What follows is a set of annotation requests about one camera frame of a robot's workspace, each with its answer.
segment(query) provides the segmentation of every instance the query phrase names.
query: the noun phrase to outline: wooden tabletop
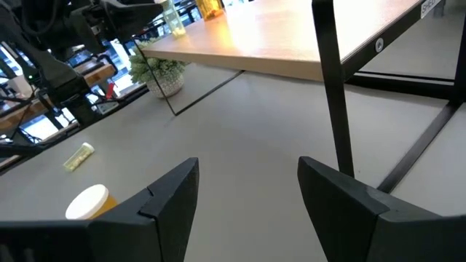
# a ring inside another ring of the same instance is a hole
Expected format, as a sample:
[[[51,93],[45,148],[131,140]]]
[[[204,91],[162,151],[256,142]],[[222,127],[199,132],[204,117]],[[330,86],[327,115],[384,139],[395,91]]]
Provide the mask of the wooden tabletop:
[[[87,85],[92,87],[98,84],[99,82],[112,77],[114,72],[115,70],[112,65],[105,64],[104,66],[85,75],[84,79],[86,80]],[[47,98],[47,101],[50,104],[52,104],[49,98]],[[11,102],[7,102],[7,103],[9,107],[13,107],[16,104],[16,103],[11,103]],[[18,109],[16,111],[13,111],[7,116],[0,118],[0,132],[6,132],[7,130],[11,128],[16,127],[17,123],[20,121],[21,117],[23,116],[24,110],[26,109],[27,109],[27,106],[21,109]],[[39,99],[34,99],[32,101],[32,105],[29,107],[28,111],[26,112],[26,115],[24,116],[23,122],[30,121],[31,119],[38,117],[46,112],[47,112],[47,109],[39,101]]]
[[[421,0],[334,0],[341,60]],[[312,0],[255,0],[197,21],[179,39],[145,48],[149,57],[322,81]]]

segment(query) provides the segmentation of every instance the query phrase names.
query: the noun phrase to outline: potted plant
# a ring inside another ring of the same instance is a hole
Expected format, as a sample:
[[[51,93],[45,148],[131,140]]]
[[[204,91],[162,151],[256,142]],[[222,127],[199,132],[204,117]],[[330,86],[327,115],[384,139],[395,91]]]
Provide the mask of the potted plant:
[[[155,41],[156,39],[150,39],[149,41],[138,43],[138,46],[143,49],[153,44]],[[133,83],[145,82],[149,90],[153,92],[156,97],[163,98],[163,94],[160,92],[157,83],[154,81],[149,68],[144,62],[142,54],[136,47],[133,50],[135,55],[130,56],[131,70],[129,74],[131,75],[131,80]],[[175,95],[181,90],[184,84],[183,72],[186,65],[185,63],[159,58],[147,58],[147,62],[167,97]]]

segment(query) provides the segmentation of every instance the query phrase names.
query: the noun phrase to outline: red object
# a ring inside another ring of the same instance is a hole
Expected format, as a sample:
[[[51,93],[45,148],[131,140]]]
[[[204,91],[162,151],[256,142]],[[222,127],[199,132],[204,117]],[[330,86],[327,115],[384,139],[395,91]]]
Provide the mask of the red object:
[[[107,91],[107,94],[106,94],[106,96],[105,96],[107,99],[110,99],[110,98],[111,98],[111,94],[114,93],[114,87],[115,87],[115,84],[114,84],[114,83],[108,84],[108,91]]]

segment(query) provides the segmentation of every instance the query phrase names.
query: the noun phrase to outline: white planter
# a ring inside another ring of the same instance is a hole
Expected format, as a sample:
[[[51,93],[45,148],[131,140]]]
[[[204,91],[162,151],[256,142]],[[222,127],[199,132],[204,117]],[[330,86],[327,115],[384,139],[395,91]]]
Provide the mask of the white planter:
[[[179,92],[184,84],[183,74],[180,74],[179,77],[174,79],[166,79],[160,76],[156,77],[167,98]],[[163,98],[163,94],[160,92],[160,88],[157,86],[157,83],[154,80],[146,82],[146,84],[147,88],[149,88],[149,91],[155,94],[157,98]]]

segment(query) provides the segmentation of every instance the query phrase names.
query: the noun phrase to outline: label sticker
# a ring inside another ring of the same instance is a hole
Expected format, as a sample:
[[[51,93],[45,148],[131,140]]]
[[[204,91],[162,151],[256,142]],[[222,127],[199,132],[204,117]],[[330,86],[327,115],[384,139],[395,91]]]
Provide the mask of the label sticker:
[[[442,0],[426,0],[421,5],[421,19],[426,16]]]

